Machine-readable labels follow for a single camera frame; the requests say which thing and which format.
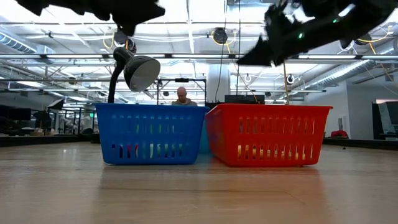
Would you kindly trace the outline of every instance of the metal frame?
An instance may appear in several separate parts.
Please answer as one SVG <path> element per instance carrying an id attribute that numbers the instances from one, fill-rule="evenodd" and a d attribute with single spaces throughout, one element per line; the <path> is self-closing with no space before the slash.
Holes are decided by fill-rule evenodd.
<path id="1" fill-rule="evenodd" d="M 164 54 L 164 53 L 148 53 L 148 54 L 137 54 L 145 55 L 148 57 L 162 59 L 239 59 L 243 57 L 243 54 Z M 113 60 L 113 54 L 0 54 L 1 59 L 104 59 Z M 333 55 L 333 54 L 322 54 L 322 55 L 293 55 L 289 57 L 287 62 L 295 60 L 299 61 L 306 60 L 398 60 L 398 55 Z"/>

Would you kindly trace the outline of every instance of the hanging wire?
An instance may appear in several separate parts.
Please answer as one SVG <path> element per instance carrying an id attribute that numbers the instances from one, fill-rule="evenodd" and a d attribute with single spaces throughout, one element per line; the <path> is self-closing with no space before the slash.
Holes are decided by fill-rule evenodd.
<path id="1" fill-rule="evenodd" d="M 285 77 L 286 104 L 289 105 L 289 91 L 287 89 L 287 74 L 286 74 L 286 64 L 285 64 L 285 62 L 284 62 L 284 77 Z"/>

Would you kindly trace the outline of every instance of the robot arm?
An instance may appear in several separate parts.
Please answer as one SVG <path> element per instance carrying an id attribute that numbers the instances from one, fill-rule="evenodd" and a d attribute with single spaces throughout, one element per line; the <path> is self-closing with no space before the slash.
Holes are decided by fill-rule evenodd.
<path id="1" fill-rule="evenodd" d="M 290 56 L 340 40 L 347 47 L 384 22 L 397 5 L 396 0 L 293 0 L 308 17 L 301 23 L 290 22 L 283 4 L 272 5 L 265 13 L 267 40 L 257 45 L 243 58 L 241 65 L 280 65 Z"/>
<path id="2" fill-rule="evenodd" d="M 127 36 L 134 35 L 136 26 L 142 22 L 163 16 L 165 9 L 157 5 L 158 0 L 16 0 L 21 6 L 36 15 L 49 5 L 65 7 L 79 15 L 93 13 L 98 19 L 111 19 Z"/>

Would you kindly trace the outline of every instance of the red basket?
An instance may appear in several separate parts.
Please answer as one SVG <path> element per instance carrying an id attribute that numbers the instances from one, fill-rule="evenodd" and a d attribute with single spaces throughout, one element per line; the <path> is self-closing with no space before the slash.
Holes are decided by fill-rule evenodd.
<path id="1" fill-rule="evenodd" d="M 331 106 L 222 104 L 206 116 L 212 153 L 229 166 L 314 165 Z"/>

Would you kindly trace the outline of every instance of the column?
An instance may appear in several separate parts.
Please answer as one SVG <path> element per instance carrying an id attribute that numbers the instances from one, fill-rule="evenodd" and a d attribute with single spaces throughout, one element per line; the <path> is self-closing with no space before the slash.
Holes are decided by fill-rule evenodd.
<path id="1" fill-rule="evenodd" d="M 231 93 L 231 79 L 228 65 L 210 65 L 207 74 L 207 101 L 212 103 L 216 101 L 224 102 L 224 96 Z"/>

